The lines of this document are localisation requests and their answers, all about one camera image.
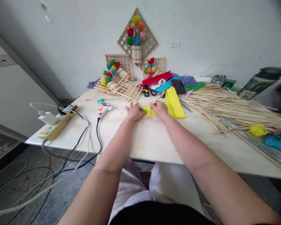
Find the floor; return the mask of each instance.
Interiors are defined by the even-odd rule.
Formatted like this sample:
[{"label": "floor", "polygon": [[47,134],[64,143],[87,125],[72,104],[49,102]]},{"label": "floor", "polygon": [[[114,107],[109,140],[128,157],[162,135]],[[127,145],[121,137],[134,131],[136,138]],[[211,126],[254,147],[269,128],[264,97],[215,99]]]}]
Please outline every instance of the floor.
[{"label": "floor", "polygon": [[[67,156],[69,151],[67,150],[57,150],[54,149],[52,153]],[[82,154],[79,154],[76,159],[81,159]],[[20,197],[27,193],[32,187],[41,182],[48,173],[47,168],[44,166],[49,166],[50,159],[45,155],[40,147],[30,146],[23,153],[21,153],[14,161],[17,161],[7,167],[5,170],[0,172],[0,187],[2,184],[5,184],[6,181],[10,180],[16,176],[24,167],[25,161],[27,161],[27,166],[24,168],[24,171],[36,168],[31,170],[23,175],[15,178],[10,184],[5,188],[0,190],[0,210],[11,207]],[[63,159],[52,158],[51,168],[54,172],[57,172],[61,169],[64,163]],[[77,163],[73,162],[67,168],[74,168]],[[142,162],[136,162],[136,165],[141,172],[151,171],[153,164],[147,164]],[[84,182],[85,178],[88,176],[89,172],[92,170],[93,165],[87,164],[86,166],[79,169],[74,176],[71,176],[67,180],[63,181],[62,184],[53,188],[48,195],[44,194],[38,200],[24,208],[19,215],[15,217],[18,212],[13,212],[10,214],[3,215],[0,217],[0,225],[3,224],[57,224],[61,219],[67,208],[70,206],[77,192],[79,191],[80,186]],[[54,182],[64,178],[70,172],[65,172],[54,179]],[[250,176],[250,175],[240,175],[244,181],[275,211],[281,215],[281,194],[279,191],[271,184],[270,180],[265,177]],[[53,180],[48,179],[43,186],[40,188],[40,191],[44,190],[46,187],[52,184]],[[34,191],[29,193],[20,203],[27,201],[32,198],[35,194],[36,188]],[[211,214],[212,219],[217,221],[217,218],[214,214],[212,208],[210,208],[208,201],[204,195],[199,190],[199,195],[202,202],[205,203],[205,208]]]}]

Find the white table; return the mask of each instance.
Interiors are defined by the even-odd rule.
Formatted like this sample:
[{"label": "white table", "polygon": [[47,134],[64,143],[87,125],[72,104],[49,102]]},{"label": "white table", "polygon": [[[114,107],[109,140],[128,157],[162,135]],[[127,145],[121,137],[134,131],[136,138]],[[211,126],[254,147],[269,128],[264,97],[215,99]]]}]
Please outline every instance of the white table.
[{"label": "white table", "polygon": [[[73,104],[80,107],[81,113],[91,123],[91,142],[90,152],[97,153],[100,149],[96,136],[96,124],[101,105],[97,103],[98,98],[111,99],[120,98],[112,94],[99,93],[96,89],[87,90]],[[138,99],[140,105],[149,105],[155,97],[140,96]],[[122,114],[111,111],[107,112],[99,122],[99,135],[102,142],[102,150],[110,142],[118,127],[126,117],[125,106],[129,103],[124,100],[105,100]],[[201,116],[198,112],[188,112],[184,109],[186,119],[177,119],[184,127],[200,138],[209,146],[225,163],[234,171],[252,175],[260,175],[273,178],[281,178],[281,169],[269,161],[265,156],[258,153],[247,143],[242,141],[236,135],[227,133],[227,138],[220,134],[214,135],[216,130]],[[74,116],[69,124],[61,131],[53,141],[46,142],[46,146],[59,149],[71,150],[77,143],[81,133],[86,128],[86,122],[78,115]],[[31,145],[41,145],[42,140],[37,136],[44,129],[42,127],[38,132],[31,136],[25,143]],[[87,135],[84,134],[77,151],[86,152]],[[166,131],[165,125],[157,117],[143,117],[134,123],[132,134],[132,147],[130,157],[133,159],[167,162],[183,164],[177,154],[170,137]]]}]

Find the charger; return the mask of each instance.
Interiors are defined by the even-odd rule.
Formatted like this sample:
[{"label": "charger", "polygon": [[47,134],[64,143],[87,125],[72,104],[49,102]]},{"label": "charger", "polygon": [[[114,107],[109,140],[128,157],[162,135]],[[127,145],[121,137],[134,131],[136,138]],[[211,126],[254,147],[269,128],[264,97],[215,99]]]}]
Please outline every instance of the charger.
[{"label": "charger", "polygon": [[38,114],[40,115],[38,119],[47,125],[54,126],[59,121],[51,112],[40,111]]}]

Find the yellow felt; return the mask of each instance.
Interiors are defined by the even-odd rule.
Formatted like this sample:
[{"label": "yellow felt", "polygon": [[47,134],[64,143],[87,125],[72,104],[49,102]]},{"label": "yellow felt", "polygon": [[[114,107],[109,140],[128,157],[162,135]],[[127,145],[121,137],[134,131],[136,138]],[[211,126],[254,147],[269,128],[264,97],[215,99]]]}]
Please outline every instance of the yellow felt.
[{"label": "yellow felt", "polygon": [[169,102],[172,106],[173,112],[174,112],[174,117],[175,118],[179,118],[179,119],[184,119],[185,118],[185,114],[183,112],[182,106],[180,104],[178,95],[176,93],[175,88],[169,88],[166,90],[166,95],[168,95],[169,98]]},{"label": "yellow felt", "polygon": [[[183,112],[182,106],[180,104],[180,101],[178,99],[178,95],[176,93],[175,88],[169,88],[166,91],[165,94],[165,104],[168,107],[168,113],[178,119],[184,119],[185,114]],[[143,105],[143,110],[146,110],[147,113],[144,115],[144,117],[157,117],[156,113],[153,109],[150,108],[150,106]]]}]

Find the glue gun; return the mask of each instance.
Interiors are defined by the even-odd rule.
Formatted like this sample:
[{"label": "glue gun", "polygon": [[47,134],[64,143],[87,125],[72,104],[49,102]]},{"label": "glue gun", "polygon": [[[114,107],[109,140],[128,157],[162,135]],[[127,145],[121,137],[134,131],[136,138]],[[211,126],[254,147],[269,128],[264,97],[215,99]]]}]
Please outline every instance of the glue gun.
[{"label": "glue gun", "polygon": [[100,104],[103,105],[103,108],[102,108],[101,112],[97,115],[97,118],[101,119],[107,111],[112,111],[113,107],[111,105],[108,105],[105,102],[100,102]]}]

